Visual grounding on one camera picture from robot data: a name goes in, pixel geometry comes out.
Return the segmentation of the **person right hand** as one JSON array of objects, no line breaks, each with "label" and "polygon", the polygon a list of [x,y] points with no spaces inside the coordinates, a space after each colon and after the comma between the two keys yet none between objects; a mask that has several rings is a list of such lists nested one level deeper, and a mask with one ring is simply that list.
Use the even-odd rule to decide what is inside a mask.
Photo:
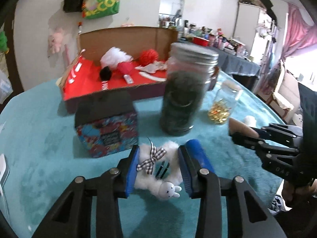
[{"label": "person right hand", "polygon": [[310,186],[295,187],[288,181],[284,181],[282,189],[282,198],[287,207],[293,208],[304,201],[310,195]]}]

